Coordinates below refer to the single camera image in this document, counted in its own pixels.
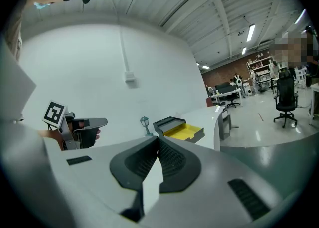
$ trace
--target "white ceiling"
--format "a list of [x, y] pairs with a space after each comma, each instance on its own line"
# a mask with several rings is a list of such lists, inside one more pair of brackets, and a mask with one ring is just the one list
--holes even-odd
[[[115, 13], [138, 18], [177, 35], [190, 46], [201, 65], [216, 67], [241, 57], [247, 46], [258, 45], [290, 30], [301, 30], [308, 19], [294, 21], [302, 11], [298, 0], [80, 0], [60, 2], [43, 9], [26, 9], [22, 31], [47, 18], [66, 13]], [[250, 42], [248, 27], [256, 24]]]

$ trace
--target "yellow tray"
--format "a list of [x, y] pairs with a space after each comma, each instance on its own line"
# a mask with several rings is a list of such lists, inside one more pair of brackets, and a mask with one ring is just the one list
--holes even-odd
[[201, 128], [183, 123], [180, 126], [169, 130], [164, 133], [167, 137], [172, 137], [180, 140], [192, 139], [195, 137], [195, 134], [199, 132]]

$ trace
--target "black office chair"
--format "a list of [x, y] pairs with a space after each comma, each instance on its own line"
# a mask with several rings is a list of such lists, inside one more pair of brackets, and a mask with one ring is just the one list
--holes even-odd
[[276, 117], [274, 122], [277, 119], [284, 118], [283, 128], [285, 128], [287, 119], [295, 121], [295, 125], [297, 125], [297, 120], [294, 119], [294, 114], [292, 114], [291, 111], [297, 107], [298, 95], [294, 92], [294, 78], [290, 75], [289, 71], [284, 71], [279, 74], [277, 93], [279, 94], [279, 102], [277, 102], [278, 95], [274, 96], [276, 109], [285, 113], [280, 113], [280, 116]]
[[235, 102], [234, 100], [237, 98], [237, 93], [234, 93], [232, 95], [227, 95], [226, 100], [231, 101], [230, 103], [227, 104], [227, 107], [229, 106], [234, 106], [239, 105], [240, 103]]

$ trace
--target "glossy floor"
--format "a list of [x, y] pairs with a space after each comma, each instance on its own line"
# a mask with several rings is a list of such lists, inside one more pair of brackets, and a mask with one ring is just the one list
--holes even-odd
[[318, 132], [319, 118], [315, 118], [313, 124], [309, 125], [311, 90], [298, 89], [298, 95], [298, 105], [303, 108], [292, 111], [298, 121], [297, 126], [289, 119], [285, 128], [282, 128], [284, 119], [273, 122], [274, 118], [279, 116], [279, 111], [275, 108], [274, 94], [270, 90], [243, 99], [243, 107], [230, 107], [232, 124], [238, 125], [239, 128], [232, 129], [230, 136], [221, 142], [221, 146], [269, 146], [302, 139]]

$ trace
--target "white desk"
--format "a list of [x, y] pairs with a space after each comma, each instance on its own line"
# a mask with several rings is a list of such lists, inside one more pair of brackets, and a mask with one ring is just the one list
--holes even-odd
[[181, 116], [186, 120], [187, 124], [204, 128], [205, 137], [196, 142], [196, 145], [204, 146], [216, 151], [220, 150], [220, 137], [218, 118], [222, 116], [224, 108], [220, 106], [204, 107], [191, 112], [187, 112]]
[[309, 124], [311, 125], [313, 123], [313, 119], [314, 119], [315, 91], [319, 92], [319, 84], [315, 83], [315, 84], [311, 85], [310, 88], [311, 88], [311, 111], [310, 111]]
[[231, 92], [226, 92], [226, 93], [218, 94], [218, 95], [212, 95], [211, 97], [214, 97], [217, 102], [220, 102], [217, 98], [222, 97], [222, 96], [226, 96], [226, 95], [232, 95], [232, 94], [234, 94], [234, 93], [239, 93], [240, 106], [243, 106], [243, 101], [242, 101], [242, 99], [241, 99], [240, 88], [237, 88], [236, 90], [233, 90], [233, 91], [231, 91]]

